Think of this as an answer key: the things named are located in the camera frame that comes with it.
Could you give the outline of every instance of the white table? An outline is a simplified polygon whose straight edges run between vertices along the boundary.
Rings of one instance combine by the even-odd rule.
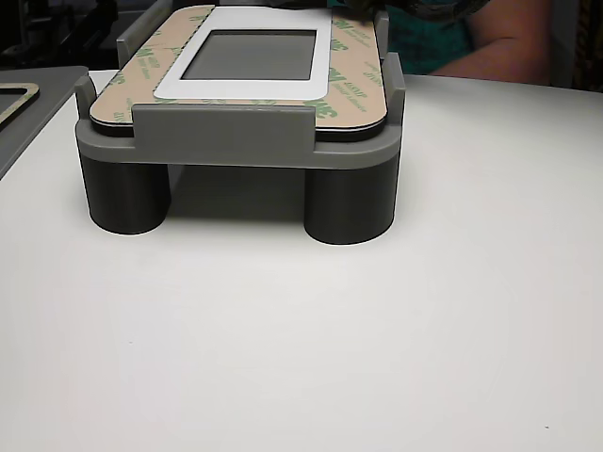
[[[603,96],[408,77],[396,221],[351,247],[295,171],[187,169],[106,233],[76,117],[0,181],[0,450],[603,450]]]

